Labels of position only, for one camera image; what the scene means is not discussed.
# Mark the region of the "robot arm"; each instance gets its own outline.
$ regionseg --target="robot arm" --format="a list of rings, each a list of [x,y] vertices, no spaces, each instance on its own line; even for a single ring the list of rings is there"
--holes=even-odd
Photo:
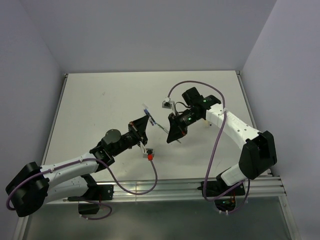
[[[98,200],[92,198],[105,191],[90,174],[106,167],[94,159],[110,166],[115,162],[115,156],[135,145],[140,146],[145,158],[152,159],[153,149],[145,148],[148,142],[148,120],[149,117],[146,115],[131,121],[128,132],[123,135],[117,129],[109,130],[96,147],[74,159],[51,165],[38,166],[35,162],[25,165],[5,189],[8,195],[14,192],[10,200],[18,216],[30,215],[43,204],[61,198],[85,197],[88,200]],[[35,175],[38,176],[16,188]]]
[[[244,123],[232,112],[223,109],[221,101],[213,95],[203,97],[195,87],[182,94],[189,109],[181,114],[175,110],[175,104],[169,98],[162,103],[163,108],[172,108],[173,113],[168,117],[170,130],[167,143],[184,137],[188,133],[188,126],[200,119],[222,126],[224,111],[226,111],[226,123],[223,131],[242,150],[239,162],[217,176],[221,182],[221,191],[245,180],[255,179],[277,163],[276,148],[273,135],[259,130]]]

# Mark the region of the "white table surface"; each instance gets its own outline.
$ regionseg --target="white table surface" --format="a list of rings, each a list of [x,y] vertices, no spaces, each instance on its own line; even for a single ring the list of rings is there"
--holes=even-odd
[[[172,71],[69,74],[48,147],[45,164],[56,164],[80,156],[95,147],[110,129],[122,134],[128,123],[144,116],[142,103],[157,122],[169,129],[169,109],[162,101],[171,87],[181,81],[197,80],[213,85],[225,96],[226,107],[252,126],[249,111],[235,71]],[[183,101],[181,94],[196,87],[204,97],[220,96],[199,84],[182,84],[172,93],[173,101]],[[188,135],[167,144],[167,134],[148,124],[147,147],[155,149],[154,164],[159,179],[188,179],[205,176],[214,141],[219,129],[206,127],[199,120],[188,128]],[[223,134],[212,165],[211,177],[239,161],[241,150]],[[151,164],[134,146],[115,157],[111,165],[121,180],[152,180]],[[112,181],[107,170],[92,174],[96,181]]]

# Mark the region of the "wire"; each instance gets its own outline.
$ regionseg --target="wire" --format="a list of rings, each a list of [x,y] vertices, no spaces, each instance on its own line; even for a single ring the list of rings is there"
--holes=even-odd
[[[193,80],[187,80],[187,81],[181,81],[181,82],[178,82],[176,85],[174,85],[167,97],[170,98],[170,95],[172,93],[172,91],[179,85],[181,84],[185,84],[185,83],[194,83],[194,84],[201,84],[201,85],[204,85],[204,86],[207,86],[213,90],[215,90],[220,96],[221,96],[221,99],[222,99],[222,108],[225,109],[226,107],[226,99],[225,99],[225,96],[222,94],[221,91],[219,91],[217,88],[215,88],[214,86],[211,86],[210,84],[207,84],[207,83],[204,83],[204,82],[201,82],[201,81],[193,81]],[[215,196],[213,198],[208,198],[207,197],[207,184],[208,184],[208,178],[209,178],[209,174],[210,174],[210,170],[211,170],[211,167],[212,167],[212,163],[214,161],[214,157],[215,157],[215,154],[216,154],[216,150],[217,150],[217,147],[218,147],[218,143],[219,143],[219,140],[220,140],[220,137],[222,135],[222,132],[224,130],[224,127],[225,127],[225,124],[226,124],[226,121],[227,121],[227,112],[224,111],[223,112],[223,121],[222,121],[222,124],[221,124],[221,127],[220,127],[220,130],[218,132],[218,135],[215,139],[215,142],[214,142],[214,145],[213,145],[213,149],[212,149],[212,153],[211,153],[211,157],[210,157],[210,160],[209,160],[209,164],[208,164],[208,167],[207,167],[207,170],[206,170],[206,174],[205,174],[205,178],[204,178],[204,183],[203,183],[203,197],[205,200],[207,200],[208,202],[213,202],[214,200],[217,200],[219,198],[221,198],[222,196],[224,196],[226,193],[230,192],[231,190],[235,189],[236,187],[238,187],[239,185],[241,185],[242,183],[245,182],[245,180],[242,180],[240,182],[238,182],[237,184],[235,184],[234,186],[232,186],[231,188],[229,188],[227,191],[224,191],[223,193],[221,193],[219,196]],[[248,184],[248,190],[247,190],[247,194],[249,194],[249,187],[250,187],[250,182]]]
[[[249,191],[250,191],[250,179],[248,179],[248,189],[246,190],[246,194],[244,196],[244,199],[242,200],[242,202],[240,203],[240,205],[237,208],[233,209],[232,211],[229,211],[228,212],[229,214],[232,214],[232,213],[238,211],[240,208],[242,208],[242,206],[247,202],[247,199],[249,196]]]
[[[87,202],[87,203],[90,203],[90,204],[97,204],[99,206],[105,206],[107,207],[108,209],[110,209],[110,211],[106,214],[106,215],[103,215],[103,216],[100,216],[100,217],[87,217],[85,215],[80,215],[82,218],[86,219],[86,220],[101,220],[101,219],[105,219],[107,217],[110,216],[110,214],[112,213],[112,207],[107,204],[107,203],[104,203],[104,202],[98,202],[98,201],[91,201],[91,200],[86,200],[85,198],[83,197],[79,197],[78,198],[80,201],[83,201],[83,202]]]
[[[45,174],[48,174],[48,173],[53,173],[54,171],[57,171],[57,170],[59,170],[59,169],[63,169],[63,168],[66,168],[66,167],[69,167],[69,166],[72,166],[72,165],[75,165],[75,164],[81,164],[82,162],[87,162],[87,161],[96,161],[96,162],[102,164],[104,167],[106,167],[106,168],[108,169],[108,171],[110,172],[112,178],[114,179],[115,183],[118,184],[118,186],[119,186],[122,190],[124,190],[125,192],[127,192],[127,193],[129,193],[129,194],[133,194],[133,195],[144,195],[144,194],[150,193],[150,192],[156,187],[156,185],[157,185],[157,183],[158,183],[157,170],[156,170],[156,167],[155,167],[155,165],[154,165],[154,163],[153,163],[152,160],[150,160],[150,162],[151,162],[151,165],[152,165],[152,168],[153,168],[153,171],[154,171],[154,175],[155,175],[155,181],[154,181],[153,186],[152,186],[149,190],[144,191],[144,192],[132,192],[132,191],[129,191],[129,190],[125,189],[123,186],[120,185],[120,183],[119,183],[118,180],[116,179],[115,175],[113,174],[113,172],[111,171],[111,169],[109,168],[109,166],[108,166],[105,162],[103,162],[102,160],[97,159],[97,158],[85,158],[85,159],[83,159],[83,160],[76,160],[76,161],[68,162],[68,163],[66,163],[66,164],[57,166],[57,167],[52,168],[52,169],[45,170],[45,171],[43,171],[43,172],[39,172],[39,173],[37,173],[37,174],[35,174],[35,175],[32,175],[32,176],[28,177],[27,179],[25,179],[24,181],[22,181],[21,183],[19,183],[18,186],[16,186],[16,187],[10,192],[10,194],[9,194],[9,196],[8,196],[6,202],[5,202],[6,208],[7,208],[8,210],[11,210],[11,211],[16,210],[14,207],[11,207],[11,206],[10,206],[10,201],[11,201],[13,195],[17,192],[17,190],[18,190],[19,188],[21,188],[24,184],[26,184],[27,182],[31,181],[32,179],[37,178],[37,177],[39,177],[39,176],[41,176],[41,175],[45,175]],[[81,199],[82,201],[88,202],[88,203],[98,204],[99,206],[100,206],[100,205],[103,205],[103,206],[105,206],[105,207],[107,207],[107,208],[110,209],[110,212],[109,212],[108,214],[102,216],[102,217],[92,218],[92,217],[82,216],[82,217],[84,217],[85,219],[88,219],[88,220],[100,220],[100,219],[104,219],[104,218],[108,217],[108,216],[111,214],[111,212],[112,212],[111,206],[108,205],[108,204],[106,204],[106,203],[97,202],[97,201],[91,201],[91,200],[86,200],[86,199],[81,198],[81,197],[80,197],[79,199]]]
[[[182,104],[186,109],[191,108],[191,106],[188,106],[188,105],[184,104],[182,101],[177,101],[177,102],[174,104],[174,110],[175,110],[176,113],[179,113],[179,114],[182,114],[183,111],[177,111],[177,104]]]
[[[182,101],[177,101],[174,105],[176,106],[177,104],[182,104],[186,109],[191,108],[191,106],[184,104]]]

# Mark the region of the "gray wall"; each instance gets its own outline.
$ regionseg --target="gray wall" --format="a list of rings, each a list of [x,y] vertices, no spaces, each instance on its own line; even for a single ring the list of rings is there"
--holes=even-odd
[[[244,68],[253,115],[275,137],[302,239],[320,236],[320,1],[278,0]]]
[[[68,73],[241,70],[276,0],[20,0]]]
[[[41,162],[62,87],[62,72],[24,8],[0,0],[0,233],[18,220],[5,187],[26,163]]]

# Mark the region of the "metal extrusion bar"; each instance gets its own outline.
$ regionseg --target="metal extrusion bar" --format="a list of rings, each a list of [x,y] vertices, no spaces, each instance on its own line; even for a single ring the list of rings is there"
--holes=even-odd
[[[159,180],[157,186],[153,191],[145,195],[132,195],[123,191],[115,182],[98,182],[99,185],[113,184],[113,199],[107,201],[108,203],[116,202],[154,202],[154,201],[181,201],[181,200],[202,200],[202,193],[197,188],[201,185],[203,178],[192,179],[169,179]],[[154,181],[121,181],[120,184],[133,192],[141,193],[150,189]],[[280,177],[260,176],[251,181],[249,198],[261,197],[281,197],[286,196]],[[78,203],[68,202],[66,199],[53,201],[48,204],[66,204]]]
[[[283,211],[283,216],[285,218],[285,221],[287,223],[287,227],[289,230],[289,234],[291,236],[292,240],[301,240],[301,236],[299,234],[298,227],[296,225],[294,216],[290,210],[288,199],[286,196],[279,196],[279,201],[281,204],[281,208]]]

